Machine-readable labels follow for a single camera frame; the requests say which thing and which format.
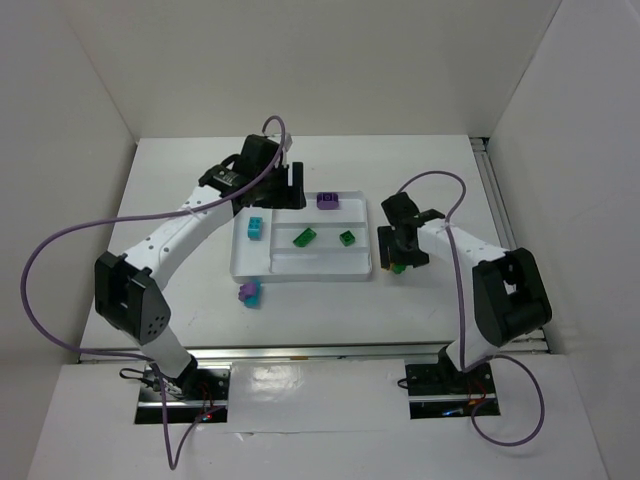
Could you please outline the green lego brick small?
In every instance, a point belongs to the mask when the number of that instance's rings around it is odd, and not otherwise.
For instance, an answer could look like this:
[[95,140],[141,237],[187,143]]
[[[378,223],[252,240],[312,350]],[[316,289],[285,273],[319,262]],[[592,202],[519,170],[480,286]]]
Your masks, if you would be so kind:
[[406,265],[395,264],[392,266],[391,271],[396,274],[402,274],[407,269]]

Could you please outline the teal lego brick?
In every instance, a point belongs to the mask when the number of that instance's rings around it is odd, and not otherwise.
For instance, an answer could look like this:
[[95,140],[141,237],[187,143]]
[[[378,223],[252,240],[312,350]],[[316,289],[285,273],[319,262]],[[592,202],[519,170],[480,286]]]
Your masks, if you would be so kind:
[[264,222],[262,217],[250,217],[247,225],[247,237],[250,240],[261,240],[263,225]]
[[259,284],[259,289],[258,289],[258,293],[254,298],[251,298],[249,300],[247,300],[246,302],[243,302],[244,305],[247,308],[252,308],[252,309],[257,309],[260,307],[261,305],[261,298],[262,298],[262,284],[260,282],[256,282]]

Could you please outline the purple lego brick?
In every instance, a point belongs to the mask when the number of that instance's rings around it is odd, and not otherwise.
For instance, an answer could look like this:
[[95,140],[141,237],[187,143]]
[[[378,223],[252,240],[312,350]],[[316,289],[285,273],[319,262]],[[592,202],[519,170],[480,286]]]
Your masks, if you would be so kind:
[[339,194],[337,192],[318,192],[316,195],[316,207],[322,211],[339,209]]
[[246,302],[257,295],[258,289],[259,284],[253,281],[242,284],[239,288],[238,299],[241,302]]

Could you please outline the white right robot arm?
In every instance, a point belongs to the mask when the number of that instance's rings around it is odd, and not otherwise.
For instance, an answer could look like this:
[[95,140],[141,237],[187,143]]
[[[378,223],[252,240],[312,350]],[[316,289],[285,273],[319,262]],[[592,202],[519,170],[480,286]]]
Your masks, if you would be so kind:
[[388,221],[377,229],[383,269],[399,274],[433,257],[454,269],[459,335],[438,353],[429,381],[457,380],[551,320],[549,298],[529,250],[482,241],[437,210],[421,212],[405,192],[383,201],[382,209]]

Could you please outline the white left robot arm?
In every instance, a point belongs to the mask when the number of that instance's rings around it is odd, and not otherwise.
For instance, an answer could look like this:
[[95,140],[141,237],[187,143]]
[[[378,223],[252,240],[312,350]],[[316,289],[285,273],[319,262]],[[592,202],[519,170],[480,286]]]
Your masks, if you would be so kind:
[[163,291],[182,263],[242,209],[300,210],[300,162],[287,164],[289,134],[279,141],[246,137],[240,153],[209,168],[189,198],[145,240],[120,255],[104,252],[94,266],[95,310],[152,360],[183,393],[200,380],[197,360],[172,332]]

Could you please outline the white divided plastic tray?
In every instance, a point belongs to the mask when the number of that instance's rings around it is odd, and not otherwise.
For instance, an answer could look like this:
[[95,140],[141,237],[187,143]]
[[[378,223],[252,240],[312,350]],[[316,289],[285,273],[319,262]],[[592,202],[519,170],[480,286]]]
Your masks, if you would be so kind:
[[234,281],[365,281],[372,271],[367,201],[361,191],[342,191],[338,207],[321,210],[306,194],[301,210],[245,208],[232,230],[230,274]]

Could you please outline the purple lego brick front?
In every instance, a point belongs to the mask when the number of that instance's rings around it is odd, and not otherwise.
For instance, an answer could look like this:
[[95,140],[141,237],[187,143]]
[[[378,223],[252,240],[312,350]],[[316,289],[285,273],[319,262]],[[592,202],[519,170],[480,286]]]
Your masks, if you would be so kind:
[[257,295],[258,289],[259,284],[253,281],[242,284],[239,288],[238,299],[241,302],[246,302]]

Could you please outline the teal lego brick front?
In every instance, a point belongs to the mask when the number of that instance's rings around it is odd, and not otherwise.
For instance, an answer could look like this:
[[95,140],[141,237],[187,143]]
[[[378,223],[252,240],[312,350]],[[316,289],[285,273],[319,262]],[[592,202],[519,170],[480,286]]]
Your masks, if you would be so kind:
[[249,300],[247,300],[246,302],[243,302],[244,305],[247,308],[252,308],[252,309],[257,309],[260,307],[261,305],[261,298],[262,298],[262,284],[260,282],[256,282],[259,284],[259,289],[258,289],[258,293],[254,298],[251,298]]

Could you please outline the aluminium front rail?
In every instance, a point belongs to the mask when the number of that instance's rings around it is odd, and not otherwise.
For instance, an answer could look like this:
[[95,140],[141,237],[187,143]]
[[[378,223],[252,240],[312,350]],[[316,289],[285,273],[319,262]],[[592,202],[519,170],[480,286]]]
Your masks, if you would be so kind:
[[444,343],[344,344],[315,346],[189,348],[199,361],[303,358],[409,357],[436,355]]

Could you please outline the aluminium rail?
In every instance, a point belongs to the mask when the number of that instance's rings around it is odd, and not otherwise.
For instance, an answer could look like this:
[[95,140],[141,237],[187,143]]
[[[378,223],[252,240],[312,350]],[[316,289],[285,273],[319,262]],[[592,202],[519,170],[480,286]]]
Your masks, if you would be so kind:
[[[504,199],[498,185],[497,176],[488,153],[488,138],[470,137],[471,149],[487,197],[489,209],[498,234],[500,245],[514,249],[517,246]],[[546,335],[542,328],[520,336],[503,350],[507,353],[548,354],[550,352]]]
[[189,348],[199,361],[303,358],[409,357],[436,355],[444,343],[344,344],[315,346]]

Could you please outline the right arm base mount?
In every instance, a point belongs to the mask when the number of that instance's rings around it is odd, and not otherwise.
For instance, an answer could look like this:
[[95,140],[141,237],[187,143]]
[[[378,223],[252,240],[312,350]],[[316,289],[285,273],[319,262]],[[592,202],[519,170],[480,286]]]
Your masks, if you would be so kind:
[[489,365],[445,379],[435,364],[407,364],[396,382],[407,392],[412,420],[499,416],[493,373]]

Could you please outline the aluminium right side rail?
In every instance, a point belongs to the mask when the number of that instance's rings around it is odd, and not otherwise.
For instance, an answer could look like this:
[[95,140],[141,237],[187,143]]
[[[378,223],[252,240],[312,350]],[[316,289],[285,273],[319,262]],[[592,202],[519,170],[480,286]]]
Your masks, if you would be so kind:
[[[488,138],[470,137],[471,149],[487,197],[489,209],[498,234],[500,245],[514,249],[517,246],[504,199],[498,185],[497,176],[488,153]],[[542,328],[520,336],[503,350],[507,353],[548,354],[550,352],[546,335]]]

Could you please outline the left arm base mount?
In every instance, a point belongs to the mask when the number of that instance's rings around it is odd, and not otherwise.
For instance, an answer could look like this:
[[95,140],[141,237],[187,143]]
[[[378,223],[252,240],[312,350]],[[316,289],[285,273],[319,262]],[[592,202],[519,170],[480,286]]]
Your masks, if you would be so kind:
[[[139,385],[134,423],[159,425],[162,423],[162,398],[159,381],[150,367],[143,370],[122,368],[119,377]],[[186,390],[166,380],[167,422],[190,424],[197,417],[202,423],[222,424],[228,419],[228,398],[231,380],[229,365],[199,368],[195,383]]]

